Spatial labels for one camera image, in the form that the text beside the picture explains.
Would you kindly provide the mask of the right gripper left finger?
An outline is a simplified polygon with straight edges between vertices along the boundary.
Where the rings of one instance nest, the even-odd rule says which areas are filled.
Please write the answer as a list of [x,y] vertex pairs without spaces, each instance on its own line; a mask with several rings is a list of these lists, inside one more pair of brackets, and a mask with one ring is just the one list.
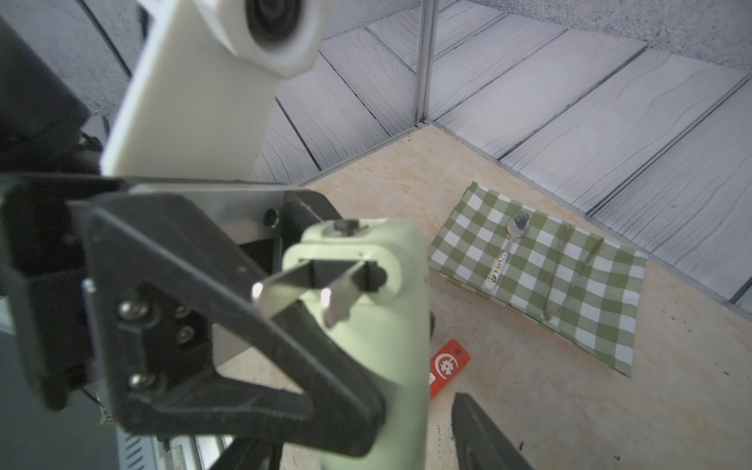
[[235,439],[211,470],[277,470],[283,445],[255,439]]

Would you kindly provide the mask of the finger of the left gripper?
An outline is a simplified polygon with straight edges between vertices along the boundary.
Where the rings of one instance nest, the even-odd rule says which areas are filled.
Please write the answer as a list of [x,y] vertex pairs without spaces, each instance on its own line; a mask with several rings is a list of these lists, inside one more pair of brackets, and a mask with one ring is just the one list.
[[[249,251],[268,273],[279,273],[281,257],[304,231],[336,221],[338,211],[321,194],[309,190],[264,190],[242,198],[241,215],[262,225]],[[299,393],[300,387],[259,349],[220,324],[211,329],[213,365],[225,378]],[[365,456],[384,422],[386,406],[376,386],[343,350],[344,401],[328,409],[318,399],[311,411],[113,411],[134,434],[234,435],[274,444],[292,443],[343,456]]]

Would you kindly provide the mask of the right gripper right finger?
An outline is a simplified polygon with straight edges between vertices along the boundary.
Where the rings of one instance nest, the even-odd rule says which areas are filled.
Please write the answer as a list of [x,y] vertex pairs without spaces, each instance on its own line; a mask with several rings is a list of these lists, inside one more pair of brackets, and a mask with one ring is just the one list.
[[469,394],[454,397],[452,432],[460,470],[533,470],[520,450]]

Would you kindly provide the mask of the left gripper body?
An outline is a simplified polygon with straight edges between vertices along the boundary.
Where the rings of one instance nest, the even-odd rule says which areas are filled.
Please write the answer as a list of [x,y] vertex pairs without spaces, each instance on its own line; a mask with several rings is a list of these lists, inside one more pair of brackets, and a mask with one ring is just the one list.
[[[64,409],[101,366],[113,411],[311,411],[344,401],[344,354],[301,302],[265,318],[268,273],[190,196],[227,182],[3,174],[1,291],[25,372]],[[212,328],[259,349],[299,393],[220,376]]]

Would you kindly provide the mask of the red flashlight with logo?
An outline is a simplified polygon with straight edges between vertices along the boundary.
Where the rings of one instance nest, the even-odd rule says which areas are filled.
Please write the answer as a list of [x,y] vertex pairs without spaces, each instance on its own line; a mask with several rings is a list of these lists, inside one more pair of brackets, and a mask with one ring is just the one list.
[[460,342],[454,339],[448,341],[430,362],[430,400],[433,401],[471,360],[471,354]]

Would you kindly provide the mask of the green flashlight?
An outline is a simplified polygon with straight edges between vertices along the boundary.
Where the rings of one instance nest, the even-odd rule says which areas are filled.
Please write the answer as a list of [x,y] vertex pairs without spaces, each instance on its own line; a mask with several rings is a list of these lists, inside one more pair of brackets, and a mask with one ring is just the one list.
[[362,457],[323,452],[324,469],[422,469],[426,461],[431,315],[427,245],[401,219],[339,219],[307,228],[282,270],[251,291],[265,318],[302,301],[386,401]]

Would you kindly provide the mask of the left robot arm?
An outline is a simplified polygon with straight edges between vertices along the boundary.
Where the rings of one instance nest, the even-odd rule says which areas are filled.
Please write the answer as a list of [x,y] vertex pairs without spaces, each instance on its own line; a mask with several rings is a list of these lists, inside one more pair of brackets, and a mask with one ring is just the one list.
[[50,411],[101,382],[127,431],[235,435],[222,468],[293,443],[362,457],[387,407],[300,299],[343,260],[278,271],[339,214],[271,184],[80,174],[87,108],[1,28],[1,292],[23,371]]

